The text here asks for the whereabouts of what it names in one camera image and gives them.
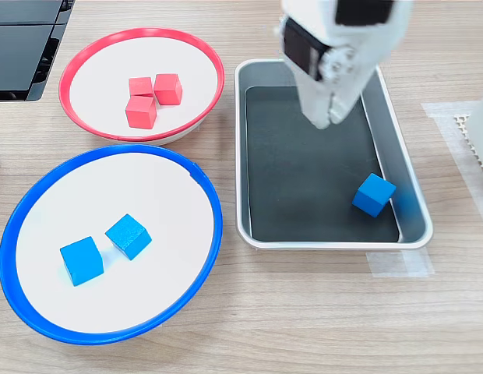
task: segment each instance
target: blue rim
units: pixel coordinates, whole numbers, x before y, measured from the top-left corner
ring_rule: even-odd
[[[16,243],[18,240],[19,230],[22,227],[23,221],[25,220],[25,217],[29,213],[32,206],[44,194],[44,192],[46,192],[55,182],[57,182],[57,180],[84,164],[119,153],[154,154],[174,161],[176,164],[180,164],[189,171],[192,178],[195,179],[195,181],[207,194],[210,205],[212,206],[214,228],[210,252],[207,256],[206,262],[203,264],[203,268],[190,288],[173,305],[164,310],[158,316],[155,316],[152,319],[149,319],[148,321],[129,329],[114,331],[111,333],[80,333],[67,330],[49,322],[47,319],[41,316],[29,303],[25,294],[23,293],[22,287],[19,283],[18,273],[16,272]],[[47,337],[62,341],[64,343],[81,345],[109,344],[116,341],[126,340],[131,337],[136,337],[141,333],[145,333],[162,324],[171,318],[183,306],[185,306],[189,300],[191,300],[200,287],[202,287],[203,282],[205,282],[207,276],[212,270],[217,258],[217,254],[219,253],[222,231],[222,212],[220,208],[220,200],[217,196],[216,190],[202,169],[200,169],[197,164],[194,164],[186,157],[158,146],[146,146],[141,144],[106,146],[97,150],[91,150],[90,152],[80,154],[79,156],[66,161],[50,171],[30,189],[30,191],[16,206],[11,217],[9,218],[1,240],[0,280],[2,290],[6,299],[8,300],[8,303],[11,305],[18,317],[20,317],[28,326]]]

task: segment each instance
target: metal tray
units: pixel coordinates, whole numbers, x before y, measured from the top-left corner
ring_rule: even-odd
[[[419,249],[433,226],[379,70],[339,125],[318,130],[300,111],[283,60],[234,74],[236,214],[257,249]],[[370,173],[397,186],[372,218],[351,205]]]

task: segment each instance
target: cube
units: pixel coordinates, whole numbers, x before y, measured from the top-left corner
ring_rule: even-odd
[[[377,217],[395,191],[395,185],[378,175],[370,174],[359,187],[352,204],[370,216]]]
[[[153,86],[149,76],[129,79],[129,93],[131,96],[153,97]]]
[[[74,286],[103,273],[103,259],[91,237],[67,245],[60,252]]]
[[[157,118],[155,99],[145,96],[131,96],[125,113],[130,127],[151,130]]]
[[[151,243],[148,231],[128,214],[114,224],[106,235],[128,259],[134,259]]]
[[[153,91],[160,105],[179,105],[182,86],[177,74],[157,74]]]

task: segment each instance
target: table surface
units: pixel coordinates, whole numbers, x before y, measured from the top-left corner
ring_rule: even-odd
[[[383,72],[435,235],[430,278],[374,278],[363,252],[256,252],[234,225],[233,71],[278,56],[277,0],[77,2],[38,102],[0,103],[0,241],[9,215],[45,173],[111,144],[58,101],[62,70],[87,44],[126,28],[165,26],[211,44],[227,82],[202,124],[168,147],[197,162],[224,210],[223,244],[180,313],[122,343],[77,347],[27,327],[0,285],[0,373],[483,373],[483,221],[421,103],[483,95],[483,2],[417,2]]]

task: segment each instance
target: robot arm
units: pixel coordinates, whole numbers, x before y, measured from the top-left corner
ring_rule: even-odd
[[[282,0],[280,39],[304,115],[342,122],[404,36],[411,0]]]

